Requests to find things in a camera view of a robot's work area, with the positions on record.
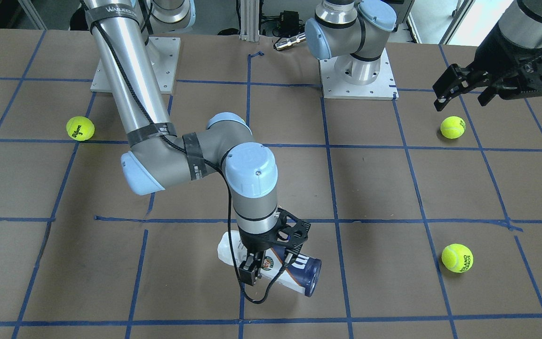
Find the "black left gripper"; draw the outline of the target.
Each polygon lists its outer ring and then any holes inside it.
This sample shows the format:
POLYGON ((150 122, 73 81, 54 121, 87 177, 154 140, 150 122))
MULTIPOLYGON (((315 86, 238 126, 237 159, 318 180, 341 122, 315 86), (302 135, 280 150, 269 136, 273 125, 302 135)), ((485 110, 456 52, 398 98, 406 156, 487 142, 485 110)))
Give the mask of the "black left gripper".
POLYGON ((477 87, 486 89, 478 97, 484 107, 497 95, 501 97, 503 78, 519 66, 542 57, 542 48, 520 47, 493 28, 476 50, 472 67, 450 65, 432 85, 436 95, 435 109, 441 112, 451 99, 477 87))

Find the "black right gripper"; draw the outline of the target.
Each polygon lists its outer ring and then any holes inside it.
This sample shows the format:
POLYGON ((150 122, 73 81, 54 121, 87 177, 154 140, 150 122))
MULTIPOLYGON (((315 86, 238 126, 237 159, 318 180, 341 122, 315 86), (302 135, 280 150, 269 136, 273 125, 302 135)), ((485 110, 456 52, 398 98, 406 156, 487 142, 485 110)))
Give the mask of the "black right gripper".
MULTIPOLYGON (((278 239, 280 220, 278 214, 270 214, 265 218, 252 219, 237 215, 237 224, 242 244, 248 253, 239 265, 239 280, 241 283, 254 286, 260 277, 264 252, 271 248, 278 239)), ((296 250, 284 251, 284 268, 295 263, 299 255, 296 250)))

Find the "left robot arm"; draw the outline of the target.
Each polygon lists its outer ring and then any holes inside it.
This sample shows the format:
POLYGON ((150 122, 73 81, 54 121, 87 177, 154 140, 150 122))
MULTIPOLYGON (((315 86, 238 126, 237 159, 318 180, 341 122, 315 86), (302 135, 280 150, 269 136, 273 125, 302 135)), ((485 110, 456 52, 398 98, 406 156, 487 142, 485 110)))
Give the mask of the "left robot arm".
POLYGON ((332 61, 331 78, 361 89, 385 75, 389 33, 406 14, 419 43, 477 47, 467 66, 448 66, 433 84, 438 111, 476 89, 481 106, 542 97, 542 0, 324 0, 304 35, 315 58, 332 61))

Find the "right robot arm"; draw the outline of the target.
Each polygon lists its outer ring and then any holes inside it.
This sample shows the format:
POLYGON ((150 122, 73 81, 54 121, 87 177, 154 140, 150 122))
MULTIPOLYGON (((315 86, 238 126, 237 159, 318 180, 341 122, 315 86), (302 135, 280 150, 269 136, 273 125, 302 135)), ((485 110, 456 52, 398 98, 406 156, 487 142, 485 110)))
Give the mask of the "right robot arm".
POLYGON ((280 231, 290 234, 278 206, 275 156, 233 113, 216 114, 205 131, 179 137, 159 88, 156 71, 162 69, 163 54, 149 35, 189 27, 193 2, 83 0, 81 7, 127 134, 130 150, 122 156, 122 167, 129 186, 145 195, 222 174, 247 248, 237 274, 254 285, 265 251, 279 244, 280 231))

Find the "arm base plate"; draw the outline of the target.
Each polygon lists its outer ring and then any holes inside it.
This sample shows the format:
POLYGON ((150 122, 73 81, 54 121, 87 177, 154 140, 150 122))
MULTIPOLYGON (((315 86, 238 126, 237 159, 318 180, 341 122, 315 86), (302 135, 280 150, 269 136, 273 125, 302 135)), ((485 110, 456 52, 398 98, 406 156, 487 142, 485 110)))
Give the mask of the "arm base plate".
MULTIPOLYGON (((181 39, 179 37, 152 36, 149 37, 145 49, 152 65, 153 73, 155 73, 160 92, 162 94, 172 94, 174 92, 181 39)), ((107 64, 114 64, 112 56, 108 58, 108 61, 105 61, 104 57, 99 60, 90 87, 92 92, 112 93, 112 86, 108 81, 106 73, 107 64)))
POLYGON ((389 56, 363 62, 351 55, 320 60, 323 96, 327 99, 398 99, 389 56))

